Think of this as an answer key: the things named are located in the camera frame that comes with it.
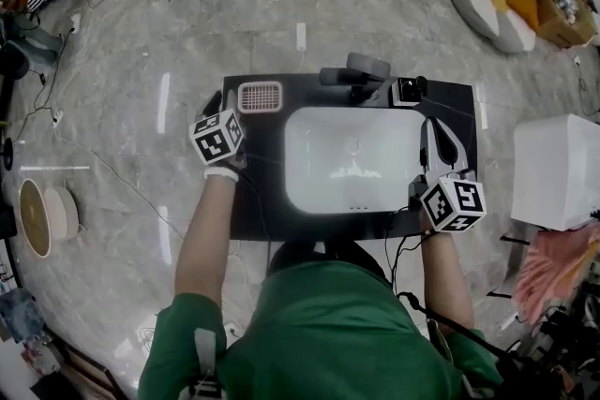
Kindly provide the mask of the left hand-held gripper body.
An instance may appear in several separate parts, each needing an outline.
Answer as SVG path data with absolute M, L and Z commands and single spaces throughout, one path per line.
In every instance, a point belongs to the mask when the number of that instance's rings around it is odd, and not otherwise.
M 220 111 L 189 125 L 188 136 L 205 167 L 220 163 L 244 169 L 245 132 L 235 109 Z

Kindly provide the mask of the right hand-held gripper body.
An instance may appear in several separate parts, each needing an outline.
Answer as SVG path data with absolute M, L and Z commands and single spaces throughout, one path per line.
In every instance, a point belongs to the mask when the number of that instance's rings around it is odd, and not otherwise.
M 443 175 L 429 184 L 419 175 L 410 184 L 409 196 L 420 203 L 437 232 L 464 232 L 487 215 L 482 184 L 456 175 Z

